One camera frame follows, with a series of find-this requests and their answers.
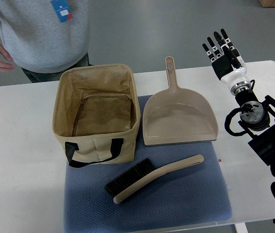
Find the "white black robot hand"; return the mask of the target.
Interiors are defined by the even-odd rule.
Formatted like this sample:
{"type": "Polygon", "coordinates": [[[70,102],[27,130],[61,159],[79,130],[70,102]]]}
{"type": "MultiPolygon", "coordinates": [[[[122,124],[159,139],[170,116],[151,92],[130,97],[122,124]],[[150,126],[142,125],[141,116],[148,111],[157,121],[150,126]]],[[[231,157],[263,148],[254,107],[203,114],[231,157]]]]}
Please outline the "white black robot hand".
{"type": "Polygon", "coordinates": [[[232,95],[252,87],[246,77],[247,67],[239,51],[235,48],[224,29],[213,33],[217,45],[208,37],[208,44],[202,44],[210,59],[215,75],[226,84],[232,95]]]}

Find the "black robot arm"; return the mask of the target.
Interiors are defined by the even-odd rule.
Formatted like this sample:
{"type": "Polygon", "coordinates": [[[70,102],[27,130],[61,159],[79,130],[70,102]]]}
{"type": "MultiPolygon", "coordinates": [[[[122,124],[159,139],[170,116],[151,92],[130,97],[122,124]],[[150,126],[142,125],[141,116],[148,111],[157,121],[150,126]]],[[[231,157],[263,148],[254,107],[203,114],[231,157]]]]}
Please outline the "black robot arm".
{"type": "Polygon", "coordinates": [[[239,107],[226,116],[225,130],[235,137],[248,134],[252,138],[249,146],[275,177],[275,99],[267,95],[258,101],[254,84],[254,80],[237,84],[232,93],[239,107]]]}

